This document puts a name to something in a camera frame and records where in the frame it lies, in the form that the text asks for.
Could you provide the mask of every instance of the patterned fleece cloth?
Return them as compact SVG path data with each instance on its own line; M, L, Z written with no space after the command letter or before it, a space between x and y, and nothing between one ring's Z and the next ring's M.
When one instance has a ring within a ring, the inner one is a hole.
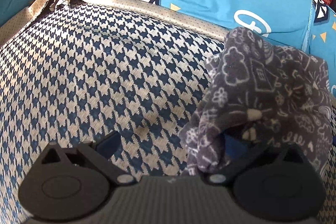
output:
M297 143L323 175L332 144L328 65L292 47L273 46L238 27L223 52L205 61L211 84L179 132L186 170L215 173L231 159L223 132L280 147Z

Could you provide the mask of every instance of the yellow triangle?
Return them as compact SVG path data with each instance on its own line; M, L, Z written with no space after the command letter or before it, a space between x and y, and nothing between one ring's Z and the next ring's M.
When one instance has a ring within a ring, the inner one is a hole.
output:
M178 11L178 10L181 10L180 7L177 7L176 5L174 5L173 3L170 4L170 10L173 10L173 11Z
M320 34L320 37L323 39L323 42L326 42L327 32Z

